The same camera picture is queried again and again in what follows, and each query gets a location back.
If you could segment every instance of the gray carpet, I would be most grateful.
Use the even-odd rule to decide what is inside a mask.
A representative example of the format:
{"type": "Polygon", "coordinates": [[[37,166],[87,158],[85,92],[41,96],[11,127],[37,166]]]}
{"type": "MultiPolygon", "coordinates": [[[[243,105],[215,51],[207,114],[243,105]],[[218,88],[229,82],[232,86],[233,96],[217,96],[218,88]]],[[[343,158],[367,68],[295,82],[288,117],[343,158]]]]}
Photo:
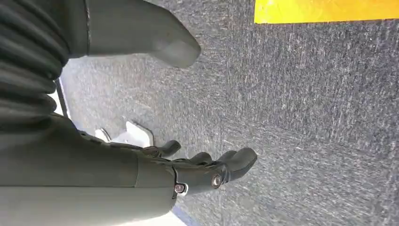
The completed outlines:
{"type": "Polygon", "coordinates": [[[176,157],[249,146],[241,181],[185,197],[204,226],[399,224],[399,21],[253,24],[253,0],[152,0],[203,47],[174,69],[146,55],[71,60],[72,118],[112,136],[128,119],[176,157]]]}

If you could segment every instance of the black ribbed tube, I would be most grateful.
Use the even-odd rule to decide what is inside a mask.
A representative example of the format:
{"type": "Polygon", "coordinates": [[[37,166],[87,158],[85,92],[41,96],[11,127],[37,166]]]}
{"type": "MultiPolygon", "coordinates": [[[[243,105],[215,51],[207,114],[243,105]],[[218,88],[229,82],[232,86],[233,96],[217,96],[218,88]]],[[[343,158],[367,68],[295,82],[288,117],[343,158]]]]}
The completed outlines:
{"type": "Polygon", "coordinates": [[[46,94],[68,61],[68,46],[51,21],[17,0],[0,2],[0,124],[32,123],[56,108],[46,94]]]}

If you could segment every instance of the bolt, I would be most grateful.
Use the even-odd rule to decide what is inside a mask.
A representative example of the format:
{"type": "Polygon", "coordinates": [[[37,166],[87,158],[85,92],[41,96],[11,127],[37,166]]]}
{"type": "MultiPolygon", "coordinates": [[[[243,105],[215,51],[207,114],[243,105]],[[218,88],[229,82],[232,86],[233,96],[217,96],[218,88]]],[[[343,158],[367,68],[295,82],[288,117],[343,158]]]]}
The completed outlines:
{"type": "Polygon", "coordinates": [[[212,187],[218,188],[222,185],[222,177],[219,174],[215,174],[212,177],[212,187]]]}
{"type": "Polygon", "coordinates": [[[176,193],[183,193],[184,192],[184,190],[185,190],[185,186],[184,185],[180,185],[180,184],[177,184],[177,185],[175,185],[175,192],[176,193]]]}

